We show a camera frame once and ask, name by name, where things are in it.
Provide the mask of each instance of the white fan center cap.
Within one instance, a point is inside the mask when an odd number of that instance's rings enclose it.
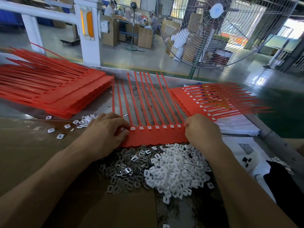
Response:
[[[218,18],[224,12],[224,8],[221,3],[216,3],[211,9],[209,10],[210,16],[212,18]]]

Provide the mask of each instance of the hand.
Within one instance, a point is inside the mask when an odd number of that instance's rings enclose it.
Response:
[[[207,158],[216,147],[225,145],[219,126],[207,117],[196,114],[186,119],[185,135],[188,141]]]
[[[101,114],[92,119],[87,129],[72,144],[89,156],[90,161],[96,161],[108,156],[126,139],[130,124],[115,113]]]

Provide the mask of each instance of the black object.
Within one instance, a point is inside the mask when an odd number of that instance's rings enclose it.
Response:
[[[271,169],[269,174],[264,175],[264,180],[277,205],[298,227],[304,227],[304,194],[283,165],[271,161],[267,162]]]
[[[72,40],[63,40],[63,39],[60,39],[60,41],[64,44],[69,44],[71,46],[74,46],[74,45],[79,45],[80,44],[80,39],[72,39]]]
[[[131,7],[132,7],[132,9],[136,10],[136,8],[137,8],[136,2],[132,1],[131,2]]]

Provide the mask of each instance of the orange reflector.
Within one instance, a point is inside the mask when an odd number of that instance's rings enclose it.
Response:
[[[94,31],[93,31],[93,19],[92,19],[92,12],[87,13],[87,24],[88,24],[88,34],[93,38]]]
[[[80,16],[81,16],[81,23],[82,23],[82,31],[83,31],[83,35],[85,35],[85,24],[83,23],[83,15],[82,15],[82,11],[80,11]]]

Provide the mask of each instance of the fan grille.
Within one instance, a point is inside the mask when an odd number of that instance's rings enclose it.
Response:
[[[199,68],[234,64],[275,35],[298,0],[158,0],[171,53]]]

